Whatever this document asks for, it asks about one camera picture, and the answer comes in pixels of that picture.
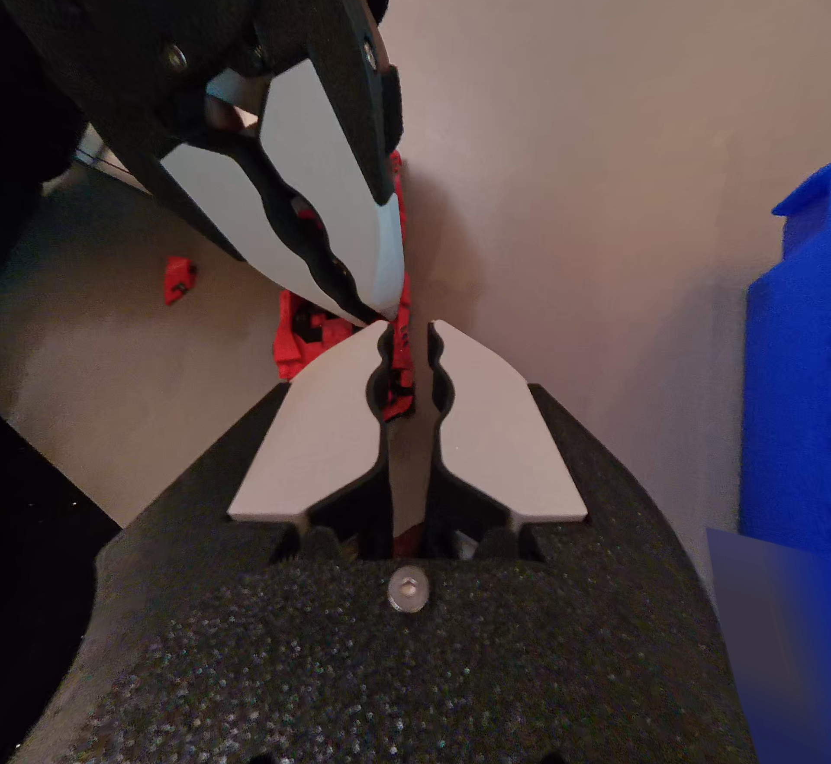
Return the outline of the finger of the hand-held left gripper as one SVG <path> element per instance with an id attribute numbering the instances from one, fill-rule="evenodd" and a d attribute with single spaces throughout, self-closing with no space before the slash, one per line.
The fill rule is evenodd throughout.
<path id="1" fill-rule="evenodd" d="M 357 325 L 387 317 L 387 202 L 342 131 L 219 133 L 181 144 L 165 172 L 243 260 L 282 289 Z"/>
<path id="2" fill-rule="evenodd" d="M 277 172 L 317 211 L 360 301 L 393 320 L 404 279 L 397 198 L 374 200 L 311 61 L 270 82 L 226 70 L 210 81 L 207 93 L 231 105 L 235 116 L 254 115 L 258 107 L 258 121 L 246 128 L 259 130 Z M 323 303 L 301 259 L 277 241 L 257 190 L 228 157 L 206 156 L 206 212 L 256 271 Z"/>

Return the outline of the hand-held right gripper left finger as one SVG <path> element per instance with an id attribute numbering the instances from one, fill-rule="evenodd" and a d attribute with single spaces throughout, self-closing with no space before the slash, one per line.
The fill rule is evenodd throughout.
<path id="1" fill-rule="evenodd" d="M 296 375 L 231 501 L 232 520 L 392 540 L 383 409 L 393 334 L 374 322 Z"/>

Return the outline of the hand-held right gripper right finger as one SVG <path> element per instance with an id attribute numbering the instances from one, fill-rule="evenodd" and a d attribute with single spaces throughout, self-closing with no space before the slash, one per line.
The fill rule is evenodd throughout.
<path id="1" fill-rule="evenodd" d="M 443 320 L 428 326 L 439 417 L 426 523 L 481 541 L 492 529 L 583 523 L 587 506 L 526 379 Z"/>

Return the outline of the red lego car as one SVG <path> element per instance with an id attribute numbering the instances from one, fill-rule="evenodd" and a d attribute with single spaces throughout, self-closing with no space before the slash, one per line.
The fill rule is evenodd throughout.
<path id="1" fill-rule="evenodd" d="M 415 410 L 414 364 L 410 351 L 410 277 L 404 274 L 400 303 L 393 321 L 387 403 L 387 422 L 409 416 Z M 359 327 L 325 311 L 314 303 L 282 290 L 280 319 L 273 343 L 274 362 L 284 382 L 291 382 L 313 360 L 357 333 Z"/>

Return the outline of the red lego piece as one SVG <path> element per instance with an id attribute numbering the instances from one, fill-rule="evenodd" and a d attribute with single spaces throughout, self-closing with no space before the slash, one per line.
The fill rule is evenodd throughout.
<path id="1" fill-rule="evenodd" d="M 192 260 L 169 256 L 164 268 L 164 303 L 171 306 L 189 293 L 195 285 L 198 270 Z"/>

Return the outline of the blue plastic bin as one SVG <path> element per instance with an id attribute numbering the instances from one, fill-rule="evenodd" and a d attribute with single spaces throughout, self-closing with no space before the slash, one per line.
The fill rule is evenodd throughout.
<path id="1" fill-rule="evenodd" d="M 772 214 L 782 256 L 747 293 L 740 532 L 830 550 L 830 166 Z"/>

